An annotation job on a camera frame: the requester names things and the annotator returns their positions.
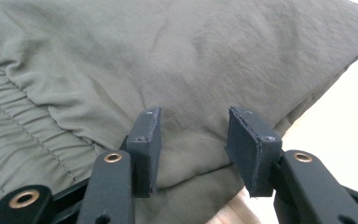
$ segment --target gray garment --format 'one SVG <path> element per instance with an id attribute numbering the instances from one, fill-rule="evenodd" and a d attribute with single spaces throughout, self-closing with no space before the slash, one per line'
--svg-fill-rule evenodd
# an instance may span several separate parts
<path id="1" fill-rule="evenodd" d="M 205 222 L 241 188 L 228 108 L 283 134 L 357 56 L 348 1 L 0 1 L 0 198 L 88 177 L 159 105 L 160 191 L 137 223 Z"/>

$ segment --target gray cloth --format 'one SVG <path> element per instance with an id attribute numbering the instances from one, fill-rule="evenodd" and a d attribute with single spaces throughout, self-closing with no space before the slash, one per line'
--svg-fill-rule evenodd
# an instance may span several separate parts
<path id="1" fill-rule="evenodd" d="M 0 198 L 88 177 L 159 105 L 160 191 L 136 221 L 203 223 L 241 188 L 228 108 L 283 134 L 356 57 L 349 1 L 0 1 Z"/>

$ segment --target metal ring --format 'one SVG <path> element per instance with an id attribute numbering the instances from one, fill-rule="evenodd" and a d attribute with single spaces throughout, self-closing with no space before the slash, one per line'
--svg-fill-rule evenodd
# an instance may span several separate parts
<path id="1" fill-rule="evenodd" d="M 40 193 L 36 189 L 27 189 L 14 196 L 8 205 L 14 209 L 23 208 L 36 202 L 39 196 Z"/>
<path id="2" fill-rule="evenodd" d="M 301 152 L 295 154 L 295 159 L 302 162 L 312 162 L 312 157 Z"/>
<path id="3" fill-rule="evenodd" d="M 106 162 L 117 162 L 119 160 L 121 160 L 122 156 L 118 153 L 111 153 L 111 154 L 108 154 L 104 157 L 104 160 Z"/>

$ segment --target gray fabric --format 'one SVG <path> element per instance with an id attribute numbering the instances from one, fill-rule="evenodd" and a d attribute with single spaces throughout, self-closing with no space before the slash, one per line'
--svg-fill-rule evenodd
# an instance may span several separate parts
<path id="1" fill-rule="evenodd" d="M 228 108 L 282 134 L 357 56 L 348 1 L 0 1 L 0 197 L 87 177 L 159 105 L 161 190 L 137 221 L 202 223 L 241 188 L 223 168 Z"/>

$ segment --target white surface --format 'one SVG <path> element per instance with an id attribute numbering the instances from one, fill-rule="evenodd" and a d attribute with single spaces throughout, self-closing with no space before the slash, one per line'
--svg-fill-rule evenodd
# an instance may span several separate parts
<path id="1" fill-rule="evenodd" d="M 312 153 L 341 185 L 358 191 L 358 61 L 295 122 L 283 138 L 283 149 Z M 247 202 L 266 224 L 278 223 L 272 203 L 273 198 Z"/>

